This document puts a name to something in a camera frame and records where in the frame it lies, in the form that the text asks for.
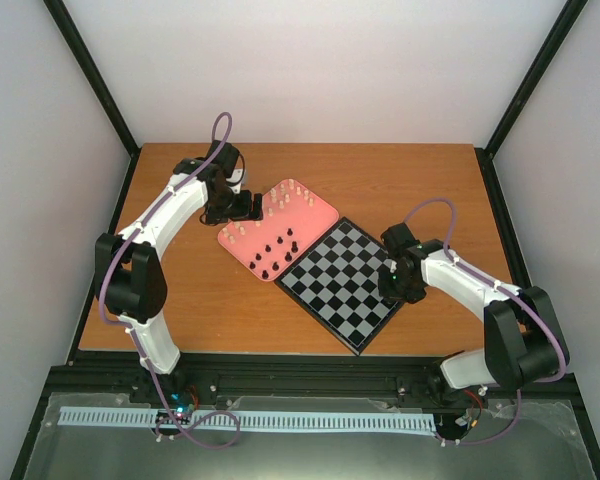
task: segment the white backdrop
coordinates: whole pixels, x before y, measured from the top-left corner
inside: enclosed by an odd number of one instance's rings
[[[1,1],[0,480],[66,361],[128,161],[42,1]]]
[[[139,143],[484,146],[564,0],[68,0]]]
[[[600,1],[589,2],[496,156],[600,443]]]

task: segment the table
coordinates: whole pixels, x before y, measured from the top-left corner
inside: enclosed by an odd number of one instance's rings
[[[451,245],[467,261],[510,281],[473,146],[456,144],[236,144],[247,162],[247,188],[266,192],[295,178],[376,238],[416,204],[452,199],[458,225]],[[208,144],[146,144],[118,227],[133,222],[164,188],[182,158]],[[446,205],[417,214],[410,228],[420,240],[444,238]],[[351,352],[273,283],[256,279],[217,243],[221,226],[194,215],[163,257],[169,287],[165,317],[182,351],[232,353]],[[405,305],[365,355],[445,355],[480,348],[482,324],[433,288]],[[121,328],[106,326],[91,307],[81,350],[131,350]]]

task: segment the white slotted strip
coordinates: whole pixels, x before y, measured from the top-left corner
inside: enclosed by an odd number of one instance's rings
[[[155,427],[158,409],[61,407],[58,425],[96,427]],[[194,412],[191,422],[212,410]],[[417,413],[325,413],[325,412],[243,412],[234,411],[245,432],[287,433],[402,433],[433,435],[435,425],[431,414]],[[176,427],[170,421],[162,428]],[[216,415],[197,428],[200,430],[234,430],[227,416]]]

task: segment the metal frame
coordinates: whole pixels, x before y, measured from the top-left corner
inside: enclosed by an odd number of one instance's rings
[[[109,225],[114,233],[124,205],[131,179],[140,156],[131,132],[118,110],[104,79],[84,44],[62,0],[44,0],[58,28],[86,78],[101,102],[109,120],[130,156],[116,207]],[[547,39],[532,63],[509,107],[496,127],[487,146],[476,148],[476,158],[500,240],[513,281],[523,288],[531,282],[509,216],[493,160],[524,105],[557,53],[571,26],[584,8],[586,0],[568,0]],[[52,367],[38,406],[24,440],[11,478],[24,477],[31,451],[49,396],[54,392],[125,392],[136,401],[158,404],[158,399],[131,352],[83,352],[78,350],[80,337],[93,301],[93,284],[84,305],[67,364]],[[243,395],[361,397],[382,400],[400,407],[421,408],[424,412],[448,413],[466,408],[465,399],[442,408],[414,390],[403,391],[426,379],[427,366],[439,357],[353,357],[353,356],[289,356],[238,354],[183,354],[182,365],[194,376],[201,401],[218,408]],[[589,457],[600,479],[600,449],[589,422],[580,391],[573,375],[553,384],[532,384],[523,389],[525,398],[564,399],[573,405]],[[514,392],[492,389],[493,397],[515,396]]]

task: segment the black and white checkered board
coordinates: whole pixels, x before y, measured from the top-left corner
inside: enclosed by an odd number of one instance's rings
[[[359,355],[402,306],[380,296],[383,262],[384,247],[343,217],[276,283]]]

